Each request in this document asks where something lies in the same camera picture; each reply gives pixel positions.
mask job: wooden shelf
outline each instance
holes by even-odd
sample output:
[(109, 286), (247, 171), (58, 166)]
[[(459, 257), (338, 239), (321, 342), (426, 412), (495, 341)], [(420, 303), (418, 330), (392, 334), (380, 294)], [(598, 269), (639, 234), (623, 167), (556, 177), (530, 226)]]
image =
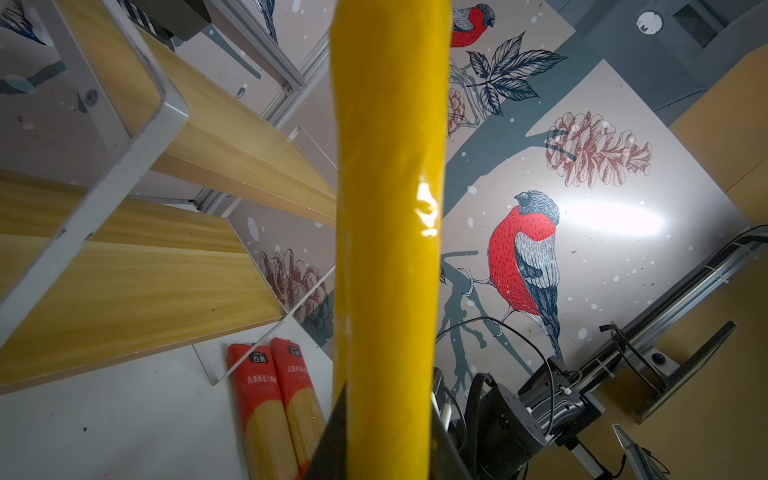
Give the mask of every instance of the wooden shelf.
[[(84, 194), (0, 170), (0, 296)], [(127, 198), (0, 349), (0, 393), (282, 316), (224, 219)]]
[[(159, 102), (150, 78), (99, 0), (56, 4), (123, 122), (136, 133)], [(336, 225), (336, 193), (293, 142), (159, 41), (144, 38), (190, 109), (153, 170)]]

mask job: pasta package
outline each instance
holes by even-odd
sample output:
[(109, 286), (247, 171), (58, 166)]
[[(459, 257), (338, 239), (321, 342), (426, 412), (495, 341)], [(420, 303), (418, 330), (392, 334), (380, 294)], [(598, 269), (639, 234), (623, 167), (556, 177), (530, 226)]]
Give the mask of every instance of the pasta package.
[(283, 393), (293, 447), (296, 449), (299, 469), (304, 475), (310, 467), (320, 437), (323, 436), (326, 421), (306, 371), (301, 348), (283, 339), (273, 339), (270, 347), (275, 357), (275, 369)]
[[(234, 365), (249, 348), (250, 345), (230, 345), (229, 365)], [(232, 372), (250, 480), (299, 477), (299, 464), (277, 382), (268, 346), (256, 348)]]

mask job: white floor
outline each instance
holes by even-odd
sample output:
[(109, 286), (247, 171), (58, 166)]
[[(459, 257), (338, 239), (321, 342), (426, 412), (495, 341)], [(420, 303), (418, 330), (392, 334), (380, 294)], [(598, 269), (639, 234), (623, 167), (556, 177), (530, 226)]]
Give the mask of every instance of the white floor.
[[(198, 351), (223, 369), (223, 344), (270, 327)], [(276, 335), (302, 346), (328, 417), (330, 359), (292, 320)], [(211, 386), (188, 346), (0, 396), (0, 478), (247, 480), (239, 430), (230, 383)]]

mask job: white metal frame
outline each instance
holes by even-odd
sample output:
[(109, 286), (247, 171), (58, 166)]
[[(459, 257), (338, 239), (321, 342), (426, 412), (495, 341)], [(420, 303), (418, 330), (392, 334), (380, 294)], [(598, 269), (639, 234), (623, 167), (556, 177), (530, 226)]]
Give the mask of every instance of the white metal frame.
[(189, 117), (184, 99), (171, 84), (120, 5), (112, 0), (102, 2), (154, 82), (160, 93), (160, 106), (141, 131), (131, 138), (56, 4), (52, 0), (36, 2), (61, 59), (67, 65), (81, 96), (86, 99), (85, 103), (99, 134), (117, 161), (88, 191), (0, 303), (0, 347), (78, 255), (85, 242), (178, 135)]
[(306, 85), (304, 76), (240, 0), (208, 0), (208, 3), (277, 70), (283, 77), (277, 79), (279, 83), (282, 84), (280, 80), (284, 80), (294, 91), (299, 91)]

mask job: leaf illustration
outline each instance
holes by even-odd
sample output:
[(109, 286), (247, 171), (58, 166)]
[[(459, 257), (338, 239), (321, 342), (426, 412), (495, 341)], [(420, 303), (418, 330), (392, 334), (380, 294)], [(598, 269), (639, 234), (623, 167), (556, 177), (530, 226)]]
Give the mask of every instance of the leaf illustration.
[(546, 50), (529, 50), (520, 54), (504, 72), (506, 78), (526, 78), (544, 73), (566, 57)]
[(520, 44), (523, 42), (523, 35), (525, 35), (525, 32), (522, 32), (518, 37), (510, 38), (496, 48), (491, 59), (494, 75), (502, 73), (518, 57)]
[(491, 83), (498, 93), (514, 101), (525, 100), (526, 98), (538, 97), (531, 85), (520, 78), (499, 78)]
[(485, 55), (476, 51), (468, 51), (467, 53), (469, 53), (469, 61), (478, 77), (488, 78), (491, 74), (491, 65), (488, 65), (488, 59)]
[(493, 113), (493, 115), (504, 116), (502, 113), (502, 102), (498, 99), (498, 94), (493, 87), (486, 85), (482, 89), (482, 103), (485, 109)]

